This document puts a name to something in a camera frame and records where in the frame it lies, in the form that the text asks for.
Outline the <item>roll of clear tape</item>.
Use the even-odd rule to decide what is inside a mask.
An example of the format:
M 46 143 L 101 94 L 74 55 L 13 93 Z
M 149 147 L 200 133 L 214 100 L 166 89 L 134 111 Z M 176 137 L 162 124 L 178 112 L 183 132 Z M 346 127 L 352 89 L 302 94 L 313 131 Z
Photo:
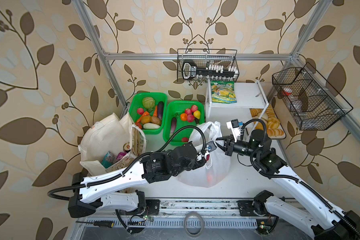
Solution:
M 183 228 L 190 238 L 198 238 L 205 229 L 205 221 L 199 213 L 192 211 L 185 216 Z M 190 228 L 198 229 L 198 231 L 192 232 L 189 230 Z

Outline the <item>green white drink can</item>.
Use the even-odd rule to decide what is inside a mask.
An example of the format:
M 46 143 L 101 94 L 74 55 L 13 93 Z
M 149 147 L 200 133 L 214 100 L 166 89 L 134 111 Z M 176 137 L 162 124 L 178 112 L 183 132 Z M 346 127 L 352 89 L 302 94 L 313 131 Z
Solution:
M 130 143 L 125 143 L 123 146 L 123 150 L 125 153 L 129 153 L 131 151 Z

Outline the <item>cream canvas tote bag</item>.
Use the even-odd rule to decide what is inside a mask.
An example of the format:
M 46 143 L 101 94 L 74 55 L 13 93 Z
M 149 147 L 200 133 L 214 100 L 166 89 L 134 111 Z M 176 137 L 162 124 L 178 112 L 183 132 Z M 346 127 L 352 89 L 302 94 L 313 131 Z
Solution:
M 130 151 L 106 168 L 102 165 L 107 153 L 117 156 L 130 146 Z M 132 160 L 146 151 L 147 140 L 143 131 L 137 127 L 129 114 L 121 119 L 111 114 L 96 122 L 83 136 L 78 149 L 80 164 L 91 176 L 103 175 L 127 167 Z

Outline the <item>purple snack bag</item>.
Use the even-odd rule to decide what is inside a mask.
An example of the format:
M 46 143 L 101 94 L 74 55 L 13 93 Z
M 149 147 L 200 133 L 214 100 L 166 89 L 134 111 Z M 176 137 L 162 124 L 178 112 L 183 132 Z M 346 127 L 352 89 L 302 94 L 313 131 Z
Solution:
M 120 152 L 120 153 L 117 155 L 115 162 L 117 163 L 117 162 L 119 162 L 120 160 L 122 160 L 123 157 L 124 157 L 126 154 L 127 154 L 127 153 L 125 153 L 125 152 Z

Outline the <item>teal red snack bag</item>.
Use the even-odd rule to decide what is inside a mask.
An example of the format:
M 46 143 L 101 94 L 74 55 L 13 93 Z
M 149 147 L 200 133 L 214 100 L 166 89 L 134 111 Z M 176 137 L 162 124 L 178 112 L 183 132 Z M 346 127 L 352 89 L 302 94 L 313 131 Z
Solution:
M 110 151 L 108 151 L 107 154 L 104 156 L 101 164 L 105 169 L 107 169 L 111 167 L 113 164 L 115 164 L 116 160 L 117 157 L 114 154 L 112 154 Z

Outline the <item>white radish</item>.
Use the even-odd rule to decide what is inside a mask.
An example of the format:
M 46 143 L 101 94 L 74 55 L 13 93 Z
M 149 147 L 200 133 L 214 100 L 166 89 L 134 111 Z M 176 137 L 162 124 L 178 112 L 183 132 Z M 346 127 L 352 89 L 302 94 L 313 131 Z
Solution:
M 157 130 L 159 129 L 161 126 L 154 124 L 154 123 L 146 123 L 143 125 L 143 129 L 145 130 Z

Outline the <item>white plastic grocery bag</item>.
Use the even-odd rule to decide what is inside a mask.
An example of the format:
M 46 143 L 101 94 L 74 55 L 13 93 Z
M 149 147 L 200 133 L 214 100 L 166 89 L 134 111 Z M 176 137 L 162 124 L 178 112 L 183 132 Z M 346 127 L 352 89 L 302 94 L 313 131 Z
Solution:
M 206 163 L 191 171 L 184 171 L 178 175 L 178 180 L 188 186 L 211 188 L 221 182 L 229 173 L 231 157 L 225 155 L 217 145 L 223 145 L 223 141 L 217 141 L 222 137 L 220 122 L 206 122 L 198 125 L 204 133 L 206 143 L 212 144 L 212 150 L 208 150 Z

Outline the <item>green cabbage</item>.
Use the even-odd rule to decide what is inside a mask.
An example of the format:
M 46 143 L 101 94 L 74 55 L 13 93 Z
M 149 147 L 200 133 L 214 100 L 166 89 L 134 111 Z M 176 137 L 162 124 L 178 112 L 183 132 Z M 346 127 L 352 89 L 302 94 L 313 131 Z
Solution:
M 142 105 L 146 110 L 151 110 L 156 106 L 156 101 L 152 97 L 145 97 L 142 100 Z

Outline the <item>green plastic basket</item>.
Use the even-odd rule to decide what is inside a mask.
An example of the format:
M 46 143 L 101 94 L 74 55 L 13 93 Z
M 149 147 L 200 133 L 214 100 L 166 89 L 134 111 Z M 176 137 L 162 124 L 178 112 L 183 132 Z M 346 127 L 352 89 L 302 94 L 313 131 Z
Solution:
M 142 100 L 145 97 L 152 97 L 156 101 L 156 106 L 151 110 L 146 110 L 142 105 Z M 134 96 L 130 109 L 129 114 L 131 118 L 133 119 L 133 122 L 140 127 L 145 134 L 148 135 L 157 135 L 159 134 L 163 127 L 164 127 L 164 120 L 165 120 L 165 114 L 167 110 L 167 100 L 168 97 L 164 93 L 139 93 Z M 145 130 L 143 129 L 143 125 L 148 123 L 148 116 L 156 116 L 157 117 L 157 105 L 160 101 L 164 102 L 164 113 L 163 113 L 163 119 L 161 127 L 157 130 Z
M 191 110 L 193 105 L 197 106 L 198 110 L 201 112 L 201 118 L 199 120 L 195 118 L 192 122 L 189 122 L 188 119 L 185 122 L 182 121 L 181 114 L 186 113 L 187 109 Z M 169 103 L 163 127 L 163 139 L 165 142 L 170 139 L 171 120 L 173 117 L 177 118 L 176 131 L 185 126 L 198 126 L 205 122 L 205 107 L 202 103 L 196 101 L 173 101 Z

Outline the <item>tray of bread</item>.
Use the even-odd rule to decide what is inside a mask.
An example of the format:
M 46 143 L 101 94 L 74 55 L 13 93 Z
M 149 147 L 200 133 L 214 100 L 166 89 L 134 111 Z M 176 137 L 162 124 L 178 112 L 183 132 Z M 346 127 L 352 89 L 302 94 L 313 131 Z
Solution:
M 267 134 L 271 139 L 281 140 L 286 137 L 286 133 L 282 128 L 280 120 L 271 105 L 266 109 L 250 109 L 253 119 L 261 118 L 267 127 Z

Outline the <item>dark purple eggplant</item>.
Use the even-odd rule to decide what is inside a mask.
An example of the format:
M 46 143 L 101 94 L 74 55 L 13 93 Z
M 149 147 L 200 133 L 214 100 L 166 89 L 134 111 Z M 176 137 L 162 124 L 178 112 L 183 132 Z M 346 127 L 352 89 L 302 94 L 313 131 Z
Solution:
M 157 117 L 162 120 L 163 119 L 163 113 L 164 113 L 164 102 L 160 101 L 157 105 Z

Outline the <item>brown potato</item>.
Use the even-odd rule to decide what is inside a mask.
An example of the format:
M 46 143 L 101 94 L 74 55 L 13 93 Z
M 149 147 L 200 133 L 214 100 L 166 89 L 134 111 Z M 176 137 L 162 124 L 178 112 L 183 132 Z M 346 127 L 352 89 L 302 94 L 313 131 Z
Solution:
M 151 116 L 151 123 L 160 126 L 162 121 L 156 116 Z

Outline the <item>small purple eggplant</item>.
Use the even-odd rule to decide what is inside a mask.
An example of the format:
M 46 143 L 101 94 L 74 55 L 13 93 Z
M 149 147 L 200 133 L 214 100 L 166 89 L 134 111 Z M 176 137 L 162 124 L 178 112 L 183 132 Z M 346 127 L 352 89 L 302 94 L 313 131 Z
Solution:
M 173 134 L 175 133 L 176 131 L 176 127 L 177 127 L 177 118 L 176 117 L 173 117 L 172 120 L 171 120 L 171 128 L 170 128 L 170 135 L 169 137 L 172 137 Z

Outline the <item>yellow lemon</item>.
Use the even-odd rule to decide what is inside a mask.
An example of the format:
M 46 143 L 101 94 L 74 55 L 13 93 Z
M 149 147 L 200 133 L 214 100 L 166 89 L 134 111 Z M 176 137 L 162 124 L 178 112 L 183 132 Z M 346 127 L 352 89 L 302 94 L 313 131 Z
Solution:
M 196 119 L 198 119 L 198 120 L 201 118 L 201 112 L 200 112 L 199 110 L 194 111 L 194 112 L 193 112 L 193 115 L 194 115 L 194 117 L 195 117 Z

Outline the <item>orange fruit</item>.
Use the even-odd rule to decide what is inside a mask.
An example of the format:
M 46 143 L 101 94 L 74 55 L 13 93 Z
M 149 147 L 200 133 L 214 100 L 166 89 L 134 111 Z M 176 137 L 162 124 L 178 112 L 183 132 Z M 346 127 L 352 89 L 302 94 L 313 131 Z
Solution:
M 181 114 L 181 120 L 182 121 L 184 121 L 184 122 L 187 121 L 187 118 L 188 118 L 188 114 L 186 114 L 186 113 Z

